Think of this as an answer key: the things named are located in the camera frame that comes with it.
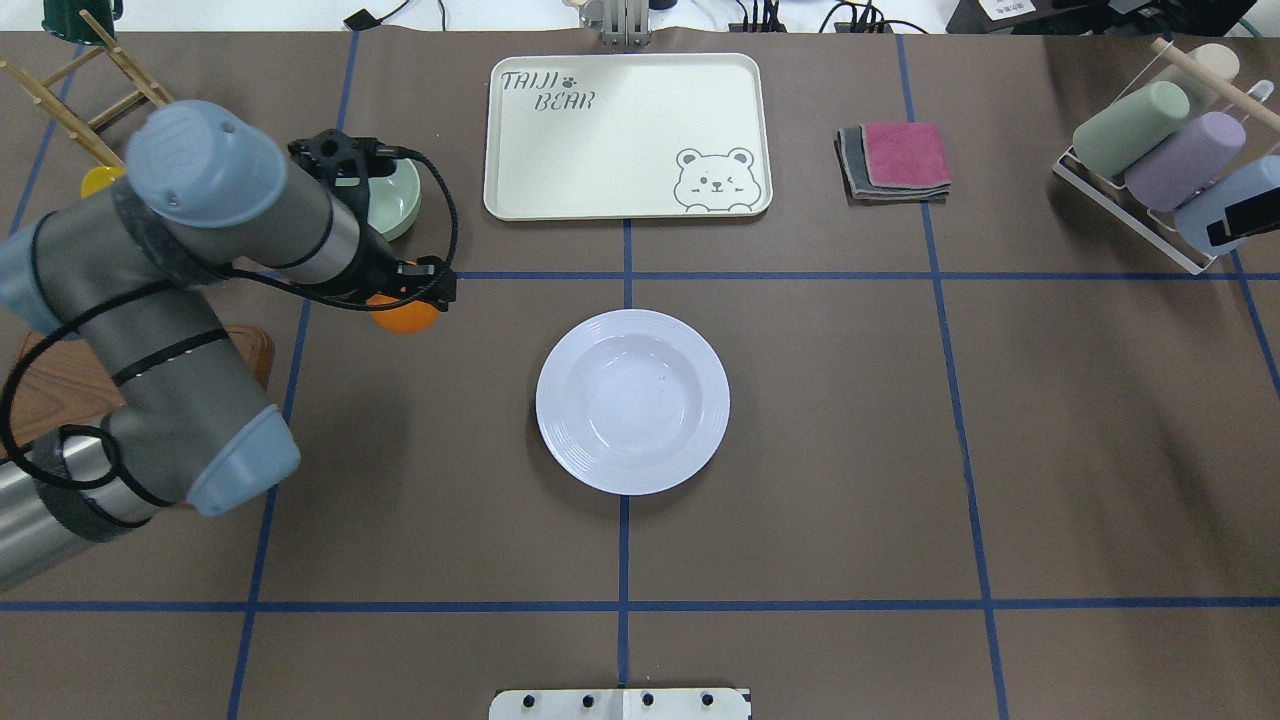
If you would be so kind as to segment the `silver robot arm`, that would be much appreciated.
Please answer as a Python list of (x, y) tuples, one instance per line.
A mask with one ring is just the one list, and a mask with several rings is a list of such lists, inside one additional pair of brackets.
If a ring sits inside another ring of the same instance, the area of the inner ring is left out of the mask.
[[(125, 174), (3, 242), (3, 306), (40, 342), (3, 386), (3, 588), (188, 503), (216, 516), (300, 466), (282, 410), (204, 288), (257, 282), (329, 307), (388, 313), (456, 299), (452, 256), (398, 259), (369, 224), (369, 179), (412, 149), (330, 129), (282, 150), (214, 102), (154, 111)], [(12, 427), (35, 361), (83, 340), (120, 407), (33, 441)]]

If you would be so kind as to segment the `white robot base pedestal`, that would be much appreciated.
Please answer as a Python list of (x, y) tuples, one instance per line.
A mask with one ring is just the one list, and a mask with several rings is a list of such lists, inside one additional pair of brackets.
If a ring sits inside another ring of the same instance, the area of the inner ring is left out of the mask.
[(749, 691), (728, 687), (512, 689), (489, 719), (751, 719)]

